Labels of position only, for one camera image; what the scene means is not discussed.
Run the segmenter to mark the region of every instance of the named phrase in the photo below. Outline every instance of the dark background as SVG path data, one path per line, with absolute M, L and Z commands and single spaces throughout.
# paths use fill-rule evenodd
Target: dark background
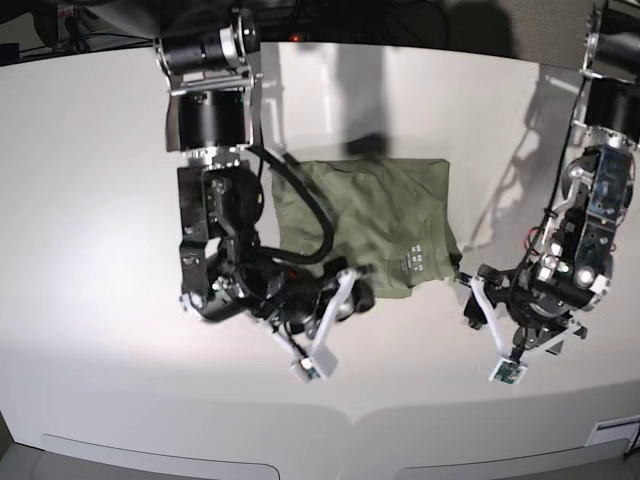
M 173 9 L 176 5 L 206 5 L 208 0 L 140 1 L 159 2 Z M 265 40 L 295 38 L 438 48 L 568 68 L 581 64 L 592 5 L 592 0 L 243 1 L 246 6 L 257 9 Z M 33 28 L 43 43 L 69 53 L 69 45 L 60 43 L 60 39 L 69 35 L 56 20 L 53 4 L 45 0 L 1 3 L 0 29 L 3 22 L 20 15 L 32 15 Z M 230 3 L 231 0 L 217 0 L 215 5 Z M 47 50 L 29 53 L 44 56 Z

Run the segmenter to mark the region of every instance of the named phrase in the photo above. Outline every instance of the black cable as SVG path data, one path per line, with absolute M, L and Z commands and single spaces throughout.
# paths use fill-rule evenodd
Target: black cable
M 636 453 L 640 452 L 640 446 L 636 447 L 636 445 L 638 445 L 638 440 L 640 440 L 640 425 L 638 425 L 638 432 L 636 433 L 635 440 L 631 444 L 631 448 L 622 457 L 623 460 L 627 460 L 630 456 L 635 455 Z
M 137 35 L 128 35 L 128 34 L 122 34 L 122 33 L 109 33 L 109 32 L 91 32 L 91 33 L 87 33 L 86 35 L 84 35 L 84 38 L 92 38 L 92 37 L 116 37 L 116 38 L 130 38 L 132 40 L 145 40 L 147 42 L 153 42 L 153 39 L 151 38 L 147 38 L 147 37 L 139 37 Z M 69 39 L 64 39 L 64 40 L 58 40 L 56 42 L 56 45 L 60 45 L 61 43 L 65 43 L 68 42 Z M 39 47 L 33 47 L 33 48 L 27 48 L 25 50 L 20 50 L 20 55 L 22 55 L 23 53 L 29 53 L 29 52 L 35 52 L 38 50 L 42 50 L 43 48 L 51 48 L 47 45 L 40 45 Z
M 549 198 L 549 202 L 547 203 L 547 208 L 544 209 L 544 216 L 542 217 L 542 222 L 540 222 L 538 230 L 536 231 L 536 234 L 534 235 L 533 240 L 529 244 L 529 248 L 527 248 L 527 251 L 522 257 L 522 260 L 520 260 L 520 263 L 518 263 L 518 266 L 516 267 L 515 273 L 513 275 L 513 279 L 511 280 L 511 285 L 509 286 L 509 310 L 510 312 L 516 314 L 516 317 L 518 317 L 515 319 L 516 323 L 518 323 L 518 325 L 522 327 L 524 327 L 522 316 L 520 315 L 520 312 L 518 311 L 518 309 L 514 308 L 513 294 L 515 291 L 515 286 L 518 283 L 518 277 L 520 277 L 520 274 L 522 273 L 522 271 L 524 270 L 524 267 L 529 261 L 529 257 L 531 256 L 531 253 L 533 252 L 535 245 L 538 243 L 538 240 L 540 239 L 540 235 L 542 234 L 547 221 L 549 220 L 549 218 L 551 218 L 552 215 L 556 215 L 556 213 L 553 211 L 553 202 L 555 201 L 556 195 L 558 194 L 558 187 L 560 186 L 560 180 L 562 178 L 562 171 L 564 168 L 564 159 L 567 153 L 567 148 L 569 148 L 571 133 L 573 132 L 573 118 L 575 115 L 576 108 L 578 107 L 578 103 L 580 102 L 580 98 L 582 97 L 582 93 L 584 92 L 584 87 L 586 83 L 587 83 L 587 79 L 583 77 L 582 84 L 580 85 L 580 89 L 578 90 L 578 94 L 576 95 L 575 102 L 573 103 L 573 108 L 571 109 L 571 118 L 569 120 L 567 133 L 564 137 L 564 142 L 562 144 L 562 152 L 560 154 L 560 160 L 558 161 L 558 166 L 556 169 L 556 178 L 553 182 L 553 189 L 551 190 L 551 197 Z M 520 342 L 521 345 L 519 347 L 523 348 L 524 345 L 526 345 L 526 342 L 527 342 L 527 335 L 525 333 L 525 335 L 523 335 L 523 340 L 522 342 Z
M 91 47 L 84 39 L 84 36 L 80 33 L 80 27 L 78 26 L 78 20 L 75 17 L 67 17 L 64 21 L 64 26 L 69 32 L 69 41 L 73 44 L 73 48 L 78 53 L 87 53 L 91 51 Z
M 398 0 L 392 0 L 391 2 L 387 2 L 387 5 L 389 7 L 392 7 L 395 10 L 400 10 L 400 9 L 407 8 L 407 7 L 415 7 L 416 5 L 429 5 L 429 6 L 433 7 L 433 8 L 435 8 L 438 11 L 438 14 L 440 15 L 440 18 L 442 19 L 442 24 L 444 26 L 444 44 L 440 48 L 442 48 L 442 49 L 449 48 L 449 37 L 450 37 L 450 30 L 451 30 L 451 27 L 449 25 L 449 17 L 447 15 L 447 12 L 445 11 L 444 7 L 442 5 L 440 5 L 437 1 L 435 1 L 435 0 L 412 0 L 410 2 L 400 2 Z M 396 21 L 401 21 L 397 17 L 393 17 L 391 15 L 389 15 L 389 16 L 391 18 L 394 18 L 394 20 L 396 20 Z M 409 32 L 412 36 L 418 37 L 420 39 L 420 42 L 423 45 L 425 44 L 425 41 L 422 40 L 422 37 L 420 37 L 405 22 L 402 22 L 402 27 L 407 32 Z
M 327 217 L 327 214 L 324 213 L 322 207 L 320 207 L 318 202 L 311 196 L 300 179 L 298 179 L 298 177 L 289 170 L 285 163 L 278 160 L 262 146 L 255 145 L 250 147 L 249 151 L 257 155 L 258 158 L 263 158 L 278 175 L 281 175 L 289 185 L 293 187 L 318 220 L 320 227 L 322 227 L 323 234 L 322 245 L 320 245 L 320 248 L 311 255 L 302 255 L 270 247 L 256 247 L 256 252 L 297 265 L 313 265 L 315 263 L 322 262 L 333 249 L 333 239 L 335 237 L 335 231 L 333 230 L 333 225 L 331 225 L 329 217 Z
M 27 48 L 25 50 L 20 50 L 20 55 L 22 55 L 23 53 L 35 52 L 36 50 L 42 50 L 43 48 L 51 48 L 51 47 L 47 47 L 46 45 L 41 45 L 39 47 Z
M 112 51 L 116 51 L 116 50 L 126 50 L 129 48 L 143 48 L 143 47 L 150 47 L 153 45 L 153 42 L 151 41 L 145 41 L 145 42 L 135 42 L 135 43 L 128 43 L 126 45 L 120 45 L 118 47 L 113 47 L 113 48 L 105 48 L 104 50 L 95 50 L 92 53 L 99 53 L 99 52 L 112 52 Z M 33 62 L 36 60 L 48 60 L 51 58 L 60 58 L 60 57 L 71 57 L 74 55 L 78 55 L 77 52 L 48 52 L 48 53 L 38 53 L 35 55 L 27 55 L 25 57 L 22 57 L 18 62 L 16 63 L 29 63 L 29 62 Z
M 149 37 L 141 37 L 139 35 L 129 35 L 124 33 L 110 33 L 110 32 L 91 32 L 87 33 L 84 38 L 92 38 L 92 37 L 115 37 L 115 38 L 130 38 L 132 40 L 148 40 L 153 41 L 152 38 Z
M 262 125 L 260 126 L 260 145 L 264 147 L 264 135 L 262 134 Z M 264 173 L 264 158 L 258 157 L 260 160 L 260 166 L 258 167 L 258 179 L 262 180 L 262 174 Z
M 108 3 L 113 3 L 114 0 L 75 0 L 70 1 L 67 0 L 64 3 L 66 5 L 72 5 L 74 7 L 100 7 L 101 5 L 106 5 Z
M 306 2 L 305 0 L 296 0 L 296 3 L 293 7 L 293 11 L 289 16 L 289 34 L 295 33 L 295 29 L 300 22 L 300 14 L 302 10 L 305 8 Z

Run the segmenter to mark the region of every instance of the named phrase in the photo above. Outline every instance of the gray floor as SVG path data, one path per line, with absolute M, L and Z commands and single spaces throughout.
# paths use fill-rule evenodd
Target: gray floor
M 640 480 L 640 454 L 622 459 L 588 463 L 535 475 L 522 475 L 504 480 Z

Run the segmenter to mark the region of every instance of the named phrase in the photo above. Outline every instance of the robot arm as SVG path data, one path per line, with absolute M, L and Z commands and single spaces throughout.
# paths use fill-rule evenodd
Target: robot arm
M 121 28 L 155 37 L 176 106 L 177 120 L 167 116 L 167 150 L 188 161 L 178 169 L 183 307 L 209 322 L 248 313 L 292 356 L 291 368 L 304 381 L 327 379 L 337 364 L 326 347 L 328 334 L 336 322 L 373 307 L 371 272 L 341 258 L 325 263 L 321 276 L 305 267 L 326 259 L 334 231 L 303 183 L 261 145 L 256 94 L 262 74 L 252 62 L 260 40 L 251 12 L 196 1 L 91 4 Z M 241 158 L 247 151 L 283 176 L 314 213 L 324 235 L 318 251 L 261 245 L 256 223 L 264 192 Z M 213 255 L 210 242 L 217 242 Z
M 587 330 L 575 313 L 592 310 L 611 285 L 615 235 L 633 196 L 640 90 L 636 82 L 605 76 L 594 65 L 614 66 L 633 77 L 640 73 L 640 19 L 614 10 L 609 2 L 596 5 L 587 43 L 582 74 L 583 87 L 589 83 L 590 90 L 584 121 L 575 123 L 587 128 L 596 143 L 558 178 L 553 197 L 559 185 L 560 198 L 545 211 L 515 269 L 485 265 L 473 278 L 460 276 L 472 289 L 465 309 L 469 325 L 489 325 L 500 357 L 491 380 L 517 383 L 538 353 L 557 355 L 568 338 L 585 338 Z M 512 347 L 496 319 L 499 303 L 519 327 Z

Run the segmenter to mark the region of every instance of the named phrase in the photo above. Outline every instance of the screw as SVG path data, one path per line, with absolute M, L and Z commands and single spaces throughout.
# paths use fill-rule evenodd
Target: screw
M 589 267 L 581 268 L 578 271 L 578 283 L 582 287 L 588 287 L 595 280 L 593 270 Z
M 182 263 L 184 263 L 185 265 L 189 266 L 189 265 L 193 265 L 194 263 L 196 265 L 200 264 L 200 259 L 198 257 L 194 257 L 194 256 L 186 256 L 186 257 L 182 257 Z
M 179 298 L 179 301 L 180 301 L 180 305 L 182 305 L 182 310 L 183 310 L 183 311 L 185 311 L 185 312 L 188 312 L 188 311 L 189 311 L 189 308 L 188 308 L 188 306 L 187 306 L 187 302 L 186 302 L 186 298 L 185 298 L 185 296 L 184 296 L 184 295 L 182 295 L 182 296 Z
M 196 308 L 204 307 L 204 299 L 199 293 L 191 292 L 189 294 L 189 300 L 191 300 L 191 305 L 193 305 Z
M 224 183 L 223 183 L 223 182 L 221 182 L 220 180 L 213 180 L 213 181 L 211 182 L 211 186 L 212 186 L 213 188 L 215 188 L 215 189 L 216 189 L 216 192 L 218 192 L 218 193 L 224 193 L 224 192 L 225 192 L 225 186 L 224 186 Z
M 311 370 L 313 368 L 313 363 L 311 363 L 311 360 L 309 358 L 307 358 L 307 357 L 305 357 L 302 360 L 300 360 L 300 365 L 305 370 Z

